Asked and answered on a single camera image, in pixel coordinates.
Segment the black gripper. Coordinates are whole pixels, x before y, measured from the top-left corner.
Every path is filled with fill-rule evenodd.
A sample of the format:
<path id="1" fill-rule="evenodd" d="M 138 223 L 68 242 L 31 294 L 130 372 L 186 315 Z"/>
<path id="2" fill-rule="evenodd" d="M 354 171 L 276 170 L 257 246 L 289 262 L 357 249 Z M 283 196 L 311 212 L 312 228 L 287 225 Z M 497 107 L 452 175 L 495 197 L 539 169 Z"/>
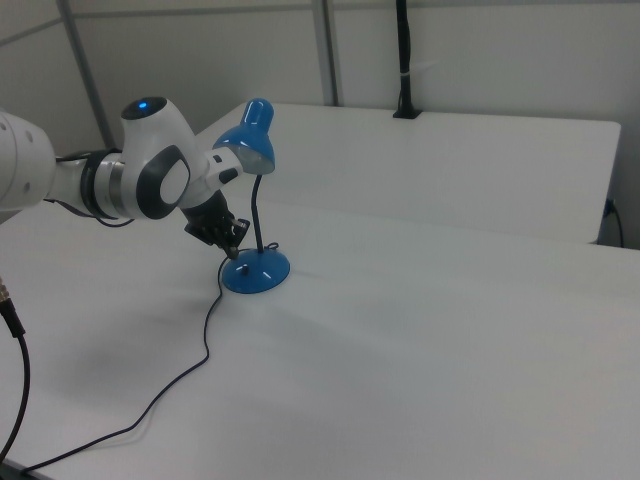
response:
<path id="1" fill-rule="evenodd" d="M 182 208 L 187 220 L 185 231 L 207 245 L 220 247 L 228 258 L 237 258 L 241 237 L 244 237 L 250 222 L 232 218 L 223 195 L 213 195 L 201 205 Z"/>

